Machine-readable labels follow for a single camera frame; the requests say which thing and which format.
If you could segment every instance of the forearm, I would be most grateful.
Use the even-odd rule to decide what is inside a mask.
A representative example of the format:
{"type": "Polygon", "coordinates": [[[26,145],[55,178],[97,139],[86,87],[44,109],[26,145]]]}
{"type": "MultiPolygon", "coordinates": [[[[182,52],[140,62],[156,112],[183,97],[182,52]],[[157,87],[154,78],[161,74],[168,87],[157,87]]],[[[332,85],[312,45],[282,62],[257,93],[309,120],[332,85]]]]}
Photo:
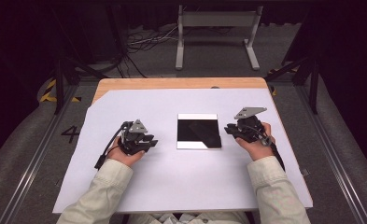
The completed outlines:
{"type": "Polygon", "coordinates": [[[275,157],[247,166],[255,189],[261,223],[310,223],[303,204],[275,157]]]}
{"type": "Polygon", "coordinates": [[[107,160],[91,182],[90,189],[64,210],[58,223],[108,223],[132,174],[128,166],[107,160]]]}

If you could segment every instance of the gray floor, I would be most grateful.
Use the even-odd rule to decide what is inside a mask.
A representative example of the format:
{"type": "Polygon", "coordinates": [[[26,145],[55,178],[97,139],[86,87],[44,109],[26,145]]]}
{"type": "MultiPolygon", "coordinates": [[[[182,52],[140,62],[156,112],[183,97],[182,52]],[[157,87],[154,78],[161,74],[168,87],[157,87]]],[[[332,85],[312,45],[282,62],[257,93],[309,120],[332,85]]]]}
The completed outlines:
{"type": "MultiPolygon", "coordinates": [[[[175,70],[176,41],[170,40],[149,51],[130,54],[137,67],[148,77],[265,77],[267,71],[278,68],[299,25],[260,27],[254,44],[260,71],[253,71],[243,47],[242,40],[248,31],[234,28],[221,35],[209,30],[193,30],[185,37],[185,62],[182,71],[175,70]]],[[[121,69],[126,76],[139,77],[134,67],[124,64],[121,69]]],[[[117,70],[108,73],[119,77],[117,70]]],[[[310,172],[305,181],[314,200],[314,207],[307,210],[312,223],[367,223],[358,222],[355,213],[342,191],[341,182],[328,161],[325,147],[313,123],[313,115],[302,103],[298,88],[283,76],[272,84],[276,89],[275,104],[287,131],[298,163],[310,172]]],[[[70,157],[78,138],[69,143],[69,136],[61,135],[72,126],[78,131],[85,119],[86,109],[91,105],[97,81],[83,77],[75,96],[80,103],[68,104],[61,122],[51,137],[47,154],[28,189],[13,223],[55,223],[58,215],[51,213],[60,186],[64,179],[70,157]]],[[[39,90],[39,97],[44,88],[39,90]]],[[[322,81],[319,82],[318,115],[332,145],[342,162],[352,186],[367,212],[367,161],[347,129],[337,108],[330,99],[322,81]]],[[[8,138],[0,150],[0,217],[20,179],[42,142],[53,118],[55,103],[44,102],[8,138]]],[[[120,223],[115,215],[111,223],[120,223]]]]}

